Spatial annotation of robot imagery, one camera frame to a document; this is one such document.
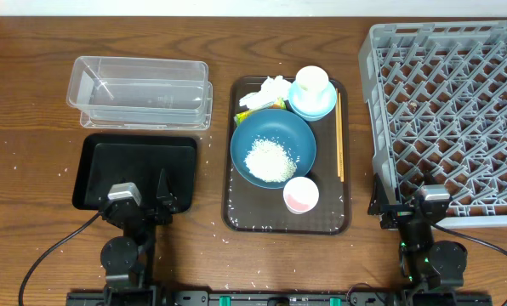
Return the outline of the wooden chopstick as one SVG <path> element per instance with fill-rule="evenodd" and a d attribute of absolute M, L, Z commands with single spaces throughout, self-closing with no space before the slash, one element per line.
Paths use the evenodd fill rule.
<path fill-rule="evenodd" d="M 337 147 L 337 163 L 338 163 L 338 177 L 340 179 L 340 181 L 342 182 L 342 161 L 341 161 L 341 149 L 340 149 L 340 145 L 341 145 L 341 138 L 340 138 L 340 106 L 339 106 L 339 102 L 340 102 L 340 93 L 339 93 L 339 90 L 338 89 L 335 89 L 335 92 L 336 92 L 336 97 L 337 97 L 337 100 L 336 100 L 336 104 L 335 104 L 335 136 L 336 136 L 336 147 Z"/>
<path fill-rule="evenodd" d="M 345 174 L 344 174 L 344 146 L 343 146 L 343 134 L 342 134 L 342 102 L 341 102 L 341 93 L 340 93 L 340 102 L 339 102 L 339 106 L 340 106 L 340 138 L 341 138 L 341 145 L 340 145 L 340 149 L 341 149 L 341 161 L 342 161 L 342 183 L 344 183 L 344 180 L 345 180 Z"/>

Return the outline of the pink cup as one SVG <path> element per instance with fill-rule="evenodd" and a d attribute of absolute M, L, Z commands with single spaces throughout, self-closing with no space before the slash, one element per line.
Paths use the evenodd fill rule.
<path fill-rule="evenodd" d="M 317 205 L 320 193 L 313 180 L 307 177 L 296 177 L 285 184 L 282 195 L 291 213 L 303 214 Z"/>

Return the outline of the light blue small bowl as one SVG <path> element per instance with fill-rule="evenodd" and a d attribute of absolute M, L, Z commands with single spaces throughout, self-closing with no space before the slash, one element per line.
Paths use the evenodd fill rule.
<path fill-rule="evenodd" d="M 321 91 L 310 92 L 293 81 L 288 92 L 288 103 L 293 112 L 310 122 L 321 120 L 329 114 L 337 99 L 336 89 L 331 82 Z"/>

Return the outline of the white cup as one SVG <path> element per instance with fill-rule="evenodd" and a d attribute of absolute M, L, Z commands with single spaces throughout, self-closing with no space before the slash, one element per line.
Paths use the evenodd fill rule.
<path fill-rule="evenodd" d="M 301 68 L 295 77 L 298 96 L 302 102 L 318 101 L 328 85 L 328 74 L 318 66 L 308 65 Z"/>

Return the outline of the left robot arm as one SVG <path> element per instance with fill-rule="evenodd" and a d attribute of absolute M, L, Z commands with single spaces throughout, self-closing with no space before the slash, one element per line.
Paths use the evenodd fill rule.
<path fill-rule="evenodd" d="M 172 223 L 176 202 L 168 175 L 160 172 L 155 199 L 144 200 L 133 182 L 110 187 L 107 202 L 99 213 L 108 224 L 123 230 L 102 248 L 100 261 L 107 287 L 114 291 L 146 288 L 150 278 L 157 226 Z"/>

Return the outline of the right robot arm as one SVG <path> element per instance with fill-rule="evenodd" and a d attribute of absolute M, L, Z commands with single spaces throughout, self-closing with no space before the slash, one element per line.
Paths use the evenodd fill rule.
<path fill-rule="evenodd" d="M 374 176 L 367 213 L 380 218 L 383 230 L 399 232 L 402 274 L 426 291 L 464 284 L 467 249 L 455 241 L 436 241 L 432 231 L 446 217 L 451 199 L 444 185 L 429 178 L 408 204 L 391 204 L 382 179 Z"/>

